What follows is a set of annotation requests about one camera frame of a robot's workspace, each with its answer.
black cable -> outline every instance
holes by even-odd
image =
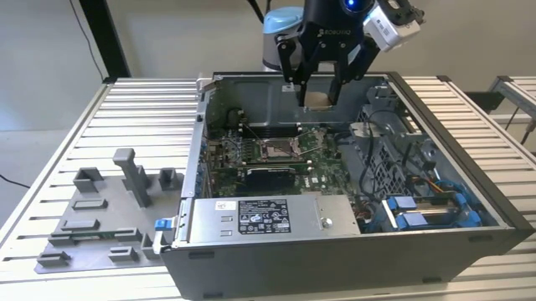
[[[367,192],[365,189],[364,189],[364,187],[363,187],[363,181],[365,180],[367,171],[368,171],[369,168],[371,168],[372,156],[373,156],[373,148],[375,148],[375,134],[373,134],[372,128],[371,128],[371,126],[369,126],[369,153],[368,153],[368,155],[367,155],[365,168],[363,169],[361,176],[360,176],[360,190],[361,190],[361,192],[365,194],[365,196],[369,197],[369,199],[371,199],[372,201],[376,201],[376,196],[375,196],[372,193]]]
[[[401,151],[400,148],[397,148],[397,146],[396,146],[395,143],[392,143],[392,146],[393,146],[395,150],[397,151],[397,153],[399,153],[401,156],[404,156],[404,152]],[[421,164],[419,164],[411,157],[408,157],[408,162],[412,163],[412,165],[413,165],[416,168],[419,168],[421,172],[424,172],[424,173],[427,174],[425,170],[423,169]]]
[[[527,142],[527,138],[528,138],[528,135],[531,134],[531,132],[526,132],[526,134],[524,134],[524,136],[523,136],[523,139],[522,139],[522,145],[524,145],[526,144],[526,142]]]
[[[81,19],[79,19],[79,17],[78,17],[75,5],[74,5],[74,0],[68,0],[68,2],[71,3],[71,8],[74,9],[74,13],[75,13],[75,17],[77,17],[78,26],[81,27],[82,34],[85,35],[85,38],[86,38],[87,46],[89,46],[89,48],[90,48],[91,59],[94,60],[95,67],[97,67],[97,69],[98,69],[98,71],[99,71],[101,80],[103,81],[103,80],[105,80],[105,77],[103,77],[103,75],[102,75],[102,71],[101,71],[101,68],[99,68],[99,64],[98,64],[98,61],[97,61],[97,59],[95,59],[94,49],[91,48],[90,39],[89,39],[89,37],[87,37],[85,28],[82,27]]]
[[[514,117],[516,117],[518,111],[519,111],[519,107],[516,108],[516,111],[514,111],[512,117],[511,117],[508,123],[506,124],[504,130],[508,130],[508,128],[511,127],[511,123],[512,123]]]
[[[250,3],[253,11],[254,11],[254,14],[257,15],[261,23],[264,24],[265,23],[265,16],[262,15],[260,4],[257,3],[256,0],[248,0],[248,3]]]
[[[19,185],[19,186],[22,186],[22,187],[24,187],[24,188],[30,188],[28,185],[24,185],[24,184],[19,183],[19,182],[11,181],[11,180],[10,180],[7,177],[4,177],[2,174],[0,174],[0,178],[2,178],[6,182],[8,182],[8,183],[11,183],[11,184]]]
[[[408,144],[408,147],[405,149],[404,157],[403,157],[403,166],[405,166],[405,164],[408,163],[409,152],[412,151],[412,147],[413,147],[413,142]]]
[[[270,11],[272,11],[272,0],[266,0],[265,16],[269,14]]]

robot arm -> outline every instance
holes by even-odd
[[[364,77],[380,50],[389,51],[420,31],[423,15],[408,0],[306,0],[300,29],[276,36],[285,80],[301,86],[300,106],[321,62],[334,65],[329,100],[337,105],[343,85]],[[302,53],[293,68],[297,44]]]

cable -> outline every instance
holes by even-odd
[[[526,134],[524,134],[524,136],[523,136],[523,139],[522,139],[522,145],[524,145],[526,144],[526,142],[527,142],[527,138],[528,138],[528,135],[531,134],[531,132],[530,131],[527,131],[526,132]]]
[[[266,0],[265,15],[268,15],[270,11],[272,11],[272,0]]]
[[[404,156],[404,152],[397,148],[397,146],[396,146],[395,143],[392,143],[392,146],[393,146],[395,150],[397,151],[397,153],[399,153],[401,156]],[[427,174],[425,170],[423,169],[423,166],[420,166],[420,165],[417,164],[417,162],[416,162],[411,157],[408,157],[408,162],[412,163],[412,165],[413,165],[416,168],[419,168],[424,174]]]
[[[24,185],[24,184],[19,183],[19,182],[11,181],[11,180],[10,180],[7,177],[4,177],[2,174],[0,174],[0,178],[2,178],[6,182],[8,182],[8,183],[11,183],[11,184],[19,185],[19,186],[22,186],[22,187],[24,187],[24,188],[30,188],[28,185]]]
[[[375,114],[381,113],[381,112],[392,113],[400,118],[399,114],[396,112],[393,112],[392,110],[377,110],[377,111],[372,112],[372,114],[368,116],[368,118],[364,120],[364,123],[363,123],[364,127],[368,125],[368,128],[369,128],[369,153],[367,155],[365,168],[363,169],[361,176],[360,176],[360,189],[361,189],[361,192],[365,194],[365,196],[368,196],[372,200],[376,200],[376,196],[373,195],[373,193],[369,193],[365,191],[365,189],[363,187],[363,182],[365,180],[367,171],[371,168],[373,148],[375,148],[375,134],[372,132],[372,127],[369,124],[373,123],[372,117],[375,116]]]
[[[97,61],[97,59],[95,59],[94,49],[91,48],[90,39],[89,39],[89,37],[87,37],[85,28],[82,27],[81,19],[79,19],[79,17],[78,17],[75,5],[74,5],[74,0],[68,0],[68,2],[71,3],[71,8],[74,9],[74,13],[75,13],[75,17],[77,17],[78,26],[81,27],[82,34],[85,35],[85,38],[86,38],[87,46],[89,46],[89,48],[90,48],[91,59],[94,60],[95,67],[97,67],[97,69],[98,69],[98,71],[99,71],[101,81],[103,81],[103,80],[105,80],[105,77],[103,77],[103,75],[102,75],[102,71],[101,71],[101,68],[99,68],[99,64],[98,64],[98,61]]]
[[[512,123],[514,117],[516,117],[518,111],[519,111],[519,107],[514,111],[512,117],[511,117],[508,123],[506,124],[504,130],[508,130],[508,128],[511,127],[511,123]]]
[[[456,190],[460,191],[460,193],[463,194],[464,198],[468,201],[471,201],[471,195],[468,194],[468,191],[467,191],[465,187],[461,184],[459,184],[459,183],[456,183],[453,181],[449,181],[449,180],[437,181],[435,184],[436,185],[440,185],[440,184],[451,185]]]
[[[248,0],[248,3],[250,3],[253,11],[254,11],[254,14],[257,15],[261,23],[264,24],[265,23],[265,16],[262,15],[260,4],[257,3],[256,0]]]
[[[372,156],[373,156],[373,148],[375,148],[375,134],[373,134],[372,128],[371,128],[371,126],[369,126],[369,153],[368,153],[368,155],[367,155],[365,168],[363,169],[361,176],[360,176],[360,190],[361,190],[361,192],[365,194],[365,196],[369,197],[369,199],[371,199],[372,201],[376,200],[376,196],[373,195],[373,193],[369,193],[369,192],[365,191],[365,189],[364,189],[364,187],[363,187],[363,181],[365,180],[367,171],[368,171],[369,168],[371,168]]]
[[[428,184],[440,192],[444,193],[443,189],[429,180],[429,179],[424,179]]]
[[[408,144],[408,147],[405,149],[405,153],[404,153],[404,157],[403,157],[403,166],[405,166],[405,164],[408,163],[409,152],[412,151],[412,147],[413,147],[413,142],[411,142]]]

metal table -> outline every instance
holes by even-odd
[[[535,158],[452,82],[437,77],[405,80],[536,226]],[[182,300],[166,267],[46,275],[36,274],[34,267],[74,194],[71,179],[79,167],[95,166],[103,175],[121,174],[111,157],[117,147],[133,147],[147,173],[170,165],[185,172],[195,108],[195,80],[129,78],[102,86],[0,230],[0,300]],[[532,235],[507,255],[479,260],[451,283],[256,300],[527,300],[535,296]]]

gray wall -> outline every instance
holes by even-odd
[[[487,89],[499,74],[536,75],[536,1],[412,2],[427,11],[423,33],[380,55],[375,70],[445,74],[474,90]],[[261,24],[245,0],[109,0],[109,5],[134,76],[260,70]],[[68,1],[3,0],[0,41],[0,130],[70,127],[101,79]]]

